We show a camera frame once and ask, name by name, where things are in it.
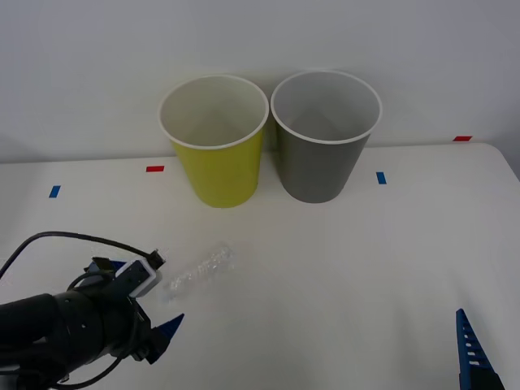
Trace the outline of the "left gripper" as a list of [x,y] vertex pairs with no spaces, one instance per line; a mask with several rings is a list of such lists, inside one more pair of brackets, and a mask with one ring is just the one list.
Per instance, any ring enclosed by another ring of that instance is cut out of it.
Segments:
[[[125,262],[110,259],[93,259],[84,269],[87,274],[114,275]],[[171,339],[184,320],[184,314],[157,327],[133,298],[127,298],[121,311],[119,325],[119,357],[133,358],[137,362],[147,361],[153,365],[165,352]]]

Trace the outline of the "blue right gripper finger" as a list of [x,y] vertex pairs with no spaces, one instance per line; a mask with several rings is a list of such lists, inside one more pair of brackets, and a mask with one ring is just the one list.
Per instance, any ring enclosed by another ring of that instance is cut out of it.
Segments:
[[461,390],[504,390],[463,309],[456,312]]

